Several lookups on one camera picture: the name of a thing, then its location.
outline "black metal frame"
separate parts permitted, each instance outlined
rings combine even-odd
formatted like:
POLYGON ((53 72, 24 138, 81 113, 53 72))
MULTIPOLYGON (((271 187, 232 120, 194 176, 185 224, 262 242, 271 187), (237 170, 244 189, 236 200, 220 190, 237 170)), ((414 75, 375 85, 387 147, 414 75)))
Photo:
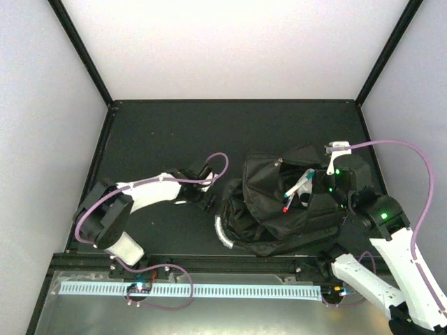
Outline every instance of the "black metal frame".
MULTIPOLYGON (((85 68, 90 74, 91 79, 93 80, 96 88, 101 94, 105 104, 108 106, 107 116, 104 121, 103 128, 101 130, 100 138, 98 140, 98 144, 96 146, 96 150, 94 152, 94 157, 91 162, 91 166, 89 169, 89 173, 87 175, 87 180, 82 191, 81 200, 82 201, 86 194, 91 190, 92 186, 96 181, 96 175, 98 172, 98 167, 101 163, 103 152, 105 149, 105 145, 109 138, 110 129, 112 127, 112 123, 114 120, 115 113, 117 109, 115 107, 115 101, 112 99, 112 96, 109 94, 107 87, 104 84, 98 70, 96 69, 93 60, 91 59, 87 48, 85 47, 82 39, 77 32, 71 18, 69 17, 63 3, 61 0, 48 0, 51 7, 53 8, 54 13, 57 18, 61 22, 62 27, 67 33, 70 41, 73 44, 76 52, 78 53, 80 59, 82 60, 85 68)), ((362 125, 369 138, 369 133, 367 131, 365 119, 363 117, 363 113, 361 110, 361 106, 365 102, 368 94, 372 90, 375 82, 379 78, 382 70, 385 68, 388 60, 393 54, 397 44, 400 39, 403 37, 406 28, 409 26, 411 20, 419 9, 423 0, 409 0, 406 5, 404 12, 402 13, 399 21, 397 22, 393 32, 390 35, 385 47, 380 53, 379 58, 374 64, 371 73, 369 74, 366 82, 364 83, 357 99, 356 105, 358 108, 358 114, 360 119, 362 120, 362 125)), ((379 164, 376 159, 376 155, 374 153, 374 149, 370 147, 372 155, 374 157, 375 168, 379 169, 379 164)), ((385 184, 383 179, 381 179, 382 187, 384 190, 385 184)), ((36 307, 34 309, 33 315, 31 317, 31 321, 29 323, 29 327, 27 330, 27 334, 34 334, 39 317, 41 315, 45 299, 47 297, 47 292, 50 288, 50 284, 52 281, 52 277, 55 271, 110 271, 110 265, 112 264, 112 260, 107 255, 102 254, 76 254, 76 247, 70 244, 70 240, 73 236, 73 231, 68 238, 67 243, 67 251, 66 253, 58 253, 54 254, 53 259, 50 263, 50 266, 47 271, 47 275, 43 281, 43 285, 41 288, 41 292, 38 297, 38 301, 36 303, 36 307)), ((316 276, 312 271, 303 271, 300 272, 299 275, 296 274, 296 267, 306 268, 309 265, 309 262, 312 262, 312 258, 294 258, 294 257, 279 257, 274 258, 273 260, 269 260, 269 262, 264 261, 262 258, 247 258, 247 257, 231 257, 231 268, 228 267, 229 259, 228 257, 216 256, 213 258, 206 257, 187 257, 187 256, 178 256, 174 258, 166 259, 166 256, 152 256, 151 262, 160 263, 160 262, 173 262, 175 264, 182 265, 188 268, 191 272, 199 271, 201 273, 242 273, 242 274, 278 274, 278 275, 296 275, 298 279, 301 281, 314 281, 320 284, 333 284, 332 282, 320 282, 321 277, 316 276)), ((378 260, 378 273, 388 274, 388 268, 383 260, 378 260)), ((115 278, 124 278, 125 280, 131 280, 131 278, 127 278, 126 274, 122 271, 119 271, 119 268, 115 268, 116 270, 112 270, 110 272, 111 277, 115 278)))

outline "cable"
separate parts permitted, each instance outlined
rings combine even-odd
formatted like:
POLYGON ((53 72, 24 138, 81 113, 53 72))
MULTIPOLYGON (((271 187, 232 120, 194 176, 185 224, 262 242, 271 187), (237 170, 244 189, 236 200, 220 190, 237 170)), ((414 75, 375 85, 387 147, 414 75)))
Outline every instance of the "cable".
MULTIPOLYGON (((212 183, 216 180, 218 180, 220 177, 222 177, 226 170, 228 169, 228 164, 229 164, 229 160, 228 160, 228 156, 223 153, 223 152, 216 152, 215 154, 212 154, 210 157, 208 157, 206 159, 206 162, 208 162, 209 160, 211 160, 212 158, 216 157, 216 156, 223 156, 225 158, 225 167, 223 168, 222 172, 219 173, 217 176, 212 177, 211 179, 205 179, 205 180, 190 180, 190 179, 180 179, 180 178, 163 178, 162 181, 176 181, 179 183, 188 183, 188 184, 201 184, 204 182, 208 182, 208 183, 212 183)), ((157 181, 161 181, 158 177, 152 177, 152 178, 148 178, 148 179, 142 179, 142 180, 138 180, 135 181, 133 183, 133 187, 139 187, 142 185, 146 185, 146 184, 150 184, 150 183, 154 183, 157 181)), ((83 239, 80 236, 80 231, 81 231, 81 227, 82 224, 85 222, 85 220, 87 220, 87 218, 91 215, 91 213, 94 212, 95 209, 97 209, 99 206, 101 206, 105 201, 109 200, 110 198, 113 198, 114 196, 116 196, 117 194, 121 193, 122 191, 127 191, 128 189, 130 189, 130 186, 125 186, 122 188, 118 188, 110 193, 108 193, 107 195, 103 196, 100 200, 98 200, 97 202, 95 202, 86 212, 85 214, 81 217, 81 219, 78 221, 78 224, 76 225, 75 228, 75 238, 82 243, 86 243, 86 244, 94 244, 93 242, 90 242, 86 239, 83 239)))
MULTIPOLYGON (((374 256, 372 255, 372 253, 370 253, 368 250, 363 251, 362 255, 360 255, 360 257, 358 258, 358 262, 360 263, 362 261, 362 259, 368 255, 369 258, 371 258, 371 263, 372 263, 372 271, 374 272, 374 274, 376 274, 376 261, 374 260, 374 256)), ((345 305, 340 305, 340 304, 329 304, 326 299, 324 299, 324 297, 321 297, 321 301, 326 305, 326 307, 335 307, 335 308, 347 308, 347 307, 354 307, 354 306, 358 306, 360 304, 363 304, 366 299, 363 297, 362 299, 360 299, 359 301, 350 303, 350 304, 345 304, 345 305)))
MULTIPOLYGON (((213 158, 216 157, 216 156, 222 156, 222 157, 225 158, 225 167, 223 168, 223 170, 222 170, 221 173, 219 173, 219 174, 218 174, 217 176, 215 176, 215 177, 212 177, 211 179, 205 179, 205 180, 190 180, 190 179, 180 179, 180 178, 163 178, 162 180, 160 180, 158 177, 153 177, 153 178, 149 178, 149 179, 142 179, 142 180, 136 181, 136 182, 133 184, 133 187, 135 188, 135 187, 139 187, 139 186, 142 186, 142 185, 146 185, 146 184, 154 183, 154 182, 157 182, 157 181, 176 181, 176 182, 180 182, 180 183, 188 183, 188 184, 201 184, 201 183, 204 183, 204 182, 207 182, 207 183, 213 183, 214 181, 218 180, 219 178, 221 178, 221 177, 226 173, 226 171, 227 171, 227 169, 228 169, 228 165, 229 165, 228 156, 227 156, 225 153, 223 153, 223 152, 216 152, 216 153, 212 154, 211 156, 209 156, 209 157, 206 159, 205 162, 207 163, 208 161, 210 161, 211 159, 213 159, 213 158)), ((90 241, 88 241, 88 240, 86 240, 86 239, 83 239, 83 238, 80 236, 80 229, 81 229, 81 227, 82 227, 82 224, 83 224, 83 223, 85 222, 85 220, 89 217, 89 215, 91 215, 91 213, 93 213, 93 211, 94 211, 95 209, 97 209, 99 206, 101 206, 105 201, 109 200, 110 198, 113 198, 115 195, 121 193, 122 191, 127 191, 127 190, 130 189, 130 188, 131 188, 130 186, 125 186, 125 187, 122 187, 122 188, 118 188, 118 189, 116 189, 116 190, 114 190, 114 191, 108 193, 107 195, 103 196, 103 197, 102 197, 100 200, 98 200, 97 202, 95 202, 95 203, 94 203, 94 204, 93 204, 93 205, 92 205, 92 206, 85 212, 85 214, 81 217, 81 219, 78 221, 78 224, 76 225, 76 228, 75 228, 75 238, 76 238, 79 242, 86 243, 86 244, 93 244, 93 242, 90 242, 90 241)), ((123 266, 123 268, 125 268, 127 271, 132 272, 132 273, 135 273, 135 274, 140 274, 140 273, 142 273, 142 272, 146 272, 146 271, 150 271, 150 270, 158 269, 158 268, 160 268, 160 267, 173 267, 173 268, 178 269, 178 270, 180 270, 181 272, 183 272, 183 273, 186 275, 186 277, 188 278, 189 284, 190 284, 190 286, 191 286, 191 293, 190 293, 190 295, 189 295, 188 301, 187 301, 186 303, 182 304, 181 306, 178 306, 178 307, 165 307, 165 306, 159 306, 159 305, 156 305, 156 304, 151 304, 151 303, 148 303, 148 302, 140 302, 141 305, 149 306, 149 307, 154 307, 154 308, 158 308, 158 309, 161 309, 161 310, 164 310, 164 311, 178 311, 178 310, 180 310, 180 309, 186 308, 186 307, 189 306, 189 305, 191 304, 191 302, 193 301, 193 289, 194 289, 193 281, 192 281, 190 275, 188 274, 188 272, 187 272, 184 268, 182 268, 182 267, 180 267, 180 266, 178 266, 178 265, 174 265, 174 264, 160 264, 160 265, 153 265, 153 266, 151 266, 151 267, 146 267, 146 268, 144 268, 144 269, 138 269, 138 270, 135 270, 135 269, 132 269, 132 268, 128 267, 127 264, 124 263, 124 262, 123 262, 122 260, 120 260, 119 258, 115 258, 115 259, 118 261, 118 263, 119 263, 121 266, 123 266)), ((129 297, 129 294, 130 294, 130 292, 127 294, 127 297, 126 297, 126 298, 127 298, 128 301, 131 303, 131 299, 130 299, 130 297, 129 297)))
MULTIPOLYGON (((425 167, 427 168, 427 172, 428 172, 428 196, 427 196, 427 200, 425 201, 424 209, 422 210, 422 213, 419 216, 418 222, 417 222, 417 224, 416 224, 416 226, 414 228, 413 236, 411 237, 411 243, 410 243, 411 257, 413 258, 413 260, 417 260, 418 256, 416 255, 416 240, 418 238, 419 230, 422 227, 422 224, 424 223, 425 217, 427 216, 428 209, 430 208, 430 205, 432 204, 433 192, 434 192, 433 168, 432 168, 432 164, 428 160, 427 155, 422 151, 422 149, 420 149, 420 148, 418 148, 418 147, 416 147, 416 146, 414 146, 412 144, 409 144, 407 142, 402 142, 402 141, 396 141, 396 140, 369 141, 369 142, 364 142, 364 143, 360 143, 360 144, 351 145, 349 147, 330 148, 330 150, 331 151, 343 151, 343 150, 349 150, 349 149, 354 150, 354 149, 359 149, 359 148, 363 148, 363 147, 368 147, 368 146, 374 145, 374 144, 384 144, 384 143, 400 144, 400 145, 403 145, 403 146, 408 147, 410 149, 413 149, 422 158, 422 160, 424 161, 425 167)), ((438 294, 434 291, 434 288, 433 288, 432 284, 430 283, 430 281, 428 280, 427 275, 424 272, 424 269, 418 263, 416 263, 416 268, 418 269, 420 276, 422 277, 425 285, 427 286, 427 289, 430 291, 430 294, 432 295, 432 297, 433 297, 434 301, 436 302, 436 304, 438 305, 439 309, 441 311, 445 311, 446 308, 442 304, 440 298, 438 297, 438 294)), ((443 315, 447 318, 447 312, 443 312, 443 315)))

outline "black bag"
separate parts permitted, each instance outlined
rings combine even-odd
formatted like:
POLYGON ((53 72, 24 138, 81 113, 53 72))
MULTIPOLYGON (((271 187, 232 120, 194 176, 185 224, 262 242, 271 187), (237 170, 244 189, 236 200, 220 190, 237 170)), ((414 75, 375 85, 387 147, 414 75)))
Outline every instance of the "black bag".
POLYGON ((216 229, 220 240, 255 255, 280 255, 329 238, 335 238, 344 211, 324 188, 324 155, 314 146, 291 150, 280 157, 249 154, 242 179, 231 179, 223 191, 216 229), (309 169, 312 194, 294 199, 283 208, 284 193, 309 169))

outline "black frame post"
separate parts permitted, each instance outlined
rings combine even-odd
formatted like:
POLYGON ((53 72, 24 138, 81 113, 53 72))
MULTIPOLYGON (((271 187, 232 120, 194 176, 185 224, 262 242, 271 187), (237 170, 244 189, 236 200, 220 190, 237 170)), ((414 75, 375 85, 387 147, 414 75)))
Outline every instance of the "black frame post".
POLYGON ((385 68, 385 65, 388 63, 388 60, 391 58, 391 55, 397 47, 397 44, 399 44, 399 41, 403 37, 406 28, 408 28, 408 26, 410 25, 411 20, 418 11, 422 2, 423 0, 410 0, 406 5, 404 12, 402 13, 402 15, 400 15, 399 21, 397 21, 393 32, 391 33, 389 39, 385 44, 385 47, 383 47, 379 58, 374 64, 374 67, 369 73, 366 82, 364 83, 362 89, 360 90, 360 93, 358 94, 358 97, 356 99, 356 103, 358 106, 361 107, 363 103, 365 103, 368 94, 372 90, 372 87, 385 68))
POLYGON ((109 91, 107 90, 107 87, 105 87, 104 81, 101 78, 101 76, 99 75, 99 72, 96 69, 94 62, 91 59, 91 57, 87 51, 87 48, 85 47, 84 43, 82 42, 82 39, 79 36, 79 33, 76 30, 75 25, 73 24, 73 21, 71 21, 71 18, 68 15, 62 1, 61 0, 48 0, 48 2, 50 3, 51 7, 53 8, 53 11, 56 14, 57 18, 61 22, 61 25, 64 28, 68 38, 70 38, 71 44, 73 44, 73 47, 75 47, 76 52, 78 53, 79 57, 81 58, 81 61, 83 62, 88 73, 90 74, 90 77, 93 80, 93 83, 96 85, 96 88, 98 89, 100 95, 103 97, 104 103, 108 107, 113 106, 112 96, 110 95, 109 91))

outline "black mat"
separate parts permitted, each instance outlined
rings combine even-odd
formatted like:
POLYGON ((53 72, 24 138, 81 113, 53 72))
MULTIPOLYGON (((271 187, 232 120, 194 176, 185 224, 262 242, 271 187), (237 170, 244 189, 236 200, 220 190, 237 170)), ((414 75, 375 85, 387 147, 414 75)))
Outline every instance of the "black mat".
MULTIPOLYGON (((213 188, 218 197, 227 180, 241 176, 242 161, 250 149, 280 154, 297 144, 315 143, 324 150, 334 140, 353 144, 367 140, 351 100, 126 100, 118 102, 118 108, 98 178, 144 179, 223 151, 230 167, 213 188)), ((371 164, 376 188, 382 191, 371 151, 358 153, 371 164)), ((212 161, 215 171, 223 166, 221 158, 212 161)), ((134 213, 126 231, 151 254, 244 255, 217 239, 216 209, 206 214, 192 205, 159 203, 134 213)), ((355 255, 373 251, 362 229, 349 223, 340 241, 355 255)), ((320 249, 307 248, 297 254, 320 249)), ((79 251, 92 249, 83 245, 79 251)))

